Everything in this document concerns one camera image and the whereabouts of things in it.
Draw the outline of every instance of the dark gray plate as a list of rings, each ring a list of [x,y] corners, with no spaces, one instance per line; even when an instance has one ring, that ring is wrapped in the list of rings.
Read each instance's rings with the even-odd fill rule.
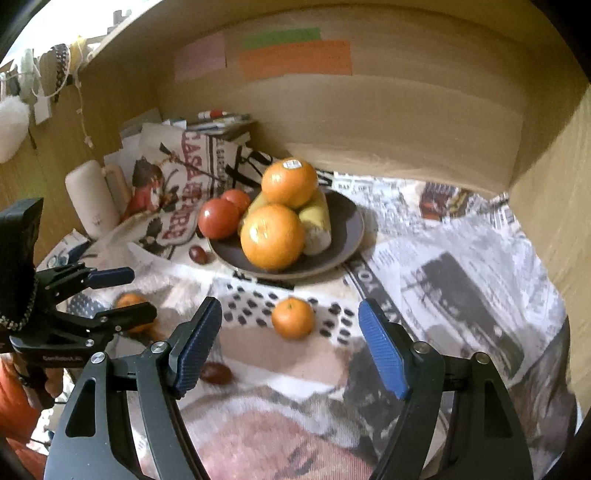
[[[251,264],[240,246],[240,238],[234,235],[226,240],[211,240],[212,252],[226,265],[256,278],[291,280],[304,278],[330,270],[347,260],[359,248],[363,240],[363,217],[357,206],[344,195],[324,189],[329,205],[332,243],[321,254],[301,255],[297,262],[280,272],[262,270]]]

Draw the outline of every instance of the paper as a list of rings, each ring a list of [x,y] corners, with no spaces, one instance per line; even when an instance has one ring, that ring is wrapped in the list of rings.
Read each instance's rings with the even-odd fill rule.
[[[226,68],[223,32],[200,38],[181,48],[174,58],[174,80],[181,82]]]
[[[256,50],[284,43],[298,43],[320,40],[319,28],[294,28],[292,30],[277,30],[249,35],[242,39],[244,50]]]
[[[353,74],[350,44],[342,40],[288,43],[244,51],[240,64],[247,80],[289,73]]]

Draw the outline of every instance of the mandarin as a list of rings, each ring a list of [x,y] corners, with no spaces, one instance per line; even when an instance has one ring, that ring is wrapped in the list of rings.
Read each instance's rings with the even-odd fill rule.
[[[318,175],[304,160],[286,158],[265,170],[261,190],[270,203],[280,203],[291,209],[302,207],[318,189]]]
[[[298,216],[284,205],[266,205],[246,217],[240,232],[242,250],[264,270],[282,270],[304,249],[306,232]]]

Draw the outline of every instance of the red tomato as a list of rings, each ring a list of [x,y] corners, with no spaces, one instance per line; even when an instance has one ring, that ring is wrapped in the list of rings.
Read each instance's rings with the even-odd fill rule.
[[[236,233],[240,211],[225,199],[212,199],[203,204],[199,213],[199,229],[207,238],[221,240]]]
[[[236,205],[240,211],[241,216],[244,215],[244,212],[246,212],[252,201],[247,193],[236,189],[225,191],[222,195],[222,198]]]

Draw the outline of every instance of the string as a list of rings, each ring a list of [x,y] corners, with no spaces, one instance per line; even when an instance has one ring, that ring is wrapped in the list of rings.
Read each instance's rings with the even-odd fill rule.
[[[88,145],[88,148],[91,150],[94,149],[94,144],[92,143],[92,139],[90,135],[86,132],[86,124],[84,122],[84,100],[82,98],[82,82],[80,81],[80,77],[78,75],[78,70],[80,69],[80,65],[84,61],[84,54],[82,53],[82,47],[80,46],[80,37],[76,38],[76,45],[78,46],[78,50],[80,51],[80,61],[73,73],[74,77],[74,85],[76,86],[76,90],[78,90],[78,97],[80,98],[80,108],[76,111],[76,113],[80,114],[80,123],[82,124],[82,133],[84,133],[84,143]]]

